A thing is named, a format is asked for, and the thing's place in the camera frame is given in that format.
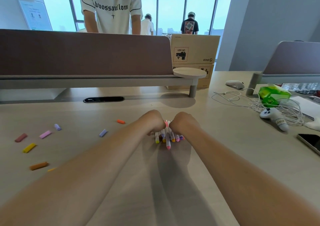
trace brown partition panel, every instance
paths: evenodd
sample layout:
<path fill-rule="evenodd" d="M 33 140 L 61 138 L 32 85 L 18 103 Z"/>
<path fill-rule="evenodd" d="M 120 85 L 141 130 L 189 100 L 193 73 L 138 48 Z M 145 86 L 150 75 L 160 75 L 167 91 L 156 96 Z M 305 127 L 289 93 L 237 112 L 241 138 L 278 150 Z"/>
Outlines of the brown partition panel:
<path fill-rule="evenodd" d="M 0 75 L 172 75 L 163 36 L 0 29 Z"/>
<path fill-rule="evenodd" d="M 279 43 L 262 73 L 266 75 L 320 74 L 320 43 L 290 41 Z"/>

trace man in white t-shirt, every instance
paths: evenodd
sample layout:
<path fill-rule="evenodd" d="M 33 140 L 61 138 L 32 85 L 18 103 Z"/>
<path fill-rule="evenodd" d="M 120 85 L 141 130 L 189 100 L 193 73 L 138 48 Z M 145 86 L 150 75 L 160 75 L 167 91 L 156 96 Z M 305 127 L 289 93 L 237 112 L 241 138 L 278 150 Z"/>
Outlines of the man in white t-shirt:
<path fill-rule="evenodd" d="M 141 0 L 81 0 L 88 33 L 140 34 Z"/>
<path fill-rule="evenodd" d="M 152 17 L 150 14 L 146 14 L 144 20 L 141 22 L 141 35 L 153 36 L 153 24 Z"/>

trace person's left hand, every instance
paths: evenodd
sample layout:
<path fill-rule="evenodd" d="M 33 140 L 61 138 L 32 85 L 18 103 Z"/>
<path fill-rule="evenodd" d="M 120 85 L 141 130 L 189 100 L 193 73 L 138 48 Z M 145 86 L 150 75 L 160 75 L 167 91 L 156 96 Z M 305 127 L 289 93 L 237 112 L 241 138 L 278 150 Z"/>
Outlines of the person's left hand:
<path fill-rule="evenodd" d="M 159 132 L 165 129 L 165 122 L 161 116 L 161 113 L 157 110 L 151 110 L 143 114 L 139 119 L 144 120 L 144 122 L 150 124 L 150 135 L 152 132 Z"/>

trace cardboard box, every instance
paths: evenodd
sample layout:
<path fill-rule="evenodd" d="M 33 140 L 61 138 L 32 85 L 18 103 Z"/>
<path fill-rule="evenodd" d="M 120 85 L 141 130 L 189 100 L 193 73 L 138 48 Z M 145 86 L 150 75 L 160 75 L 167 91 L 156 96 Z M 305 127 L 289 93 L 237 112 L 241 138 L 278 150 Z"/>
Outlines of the cardboard box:
<path fill-rule="evenodd" d="M 171 34 L 172 64 L 212 64 L 220 36 Z"/>
<path fill-rule="evenodd" d="M 213 72 L 213 67 L 214 64 L 203 64 L 203 65 L 174 65 L 173 66 L 174 69 L 175 68 L 180 68 L 180 67 L 189 67 L 189 68 L 196 68 L 196 69 L 202 69 L 205 70 L 207 72 L 207 76 L 205 78 L 199 79 L 198 80 L 198 85 L 197 88 L 208 88 L 210 85 L 210 81 L 211 81 L 211 76 L 212 76 L 212 72 Z M 183 89 L 190 89 L 190 86 L 183 86 L 183 85 L 179 85 L 179 86 L 167 86 L 168 90 L 183 90 Z"/>

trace white game controller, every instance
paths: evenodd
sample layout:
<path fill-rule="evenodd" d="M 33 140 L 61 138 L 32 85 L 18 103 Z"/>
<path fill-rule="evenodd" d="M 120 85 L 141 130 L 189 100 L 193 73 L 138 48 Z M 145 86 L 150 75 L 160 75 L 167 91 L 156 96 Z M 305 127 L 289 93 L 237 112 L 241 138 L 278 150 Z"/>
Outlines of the white game controller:
<path fill-rule="evenodd" d="M 278 109 L 274 107 L 263 110 L 260 113 L 260 117 L 265 119 L 271 119 L 271 121 L 275 122 L 278 125 L 278 127 L 284 132 L 289 131 L 289 126 L 286 123 L 285 119 L 282 117 Z"/>
<path fill-rule="evenodd" d="M 235 86 L 238 90 L 244 89 L 244 84 L 241 81 L 227 81 L 226 85 Z"/>

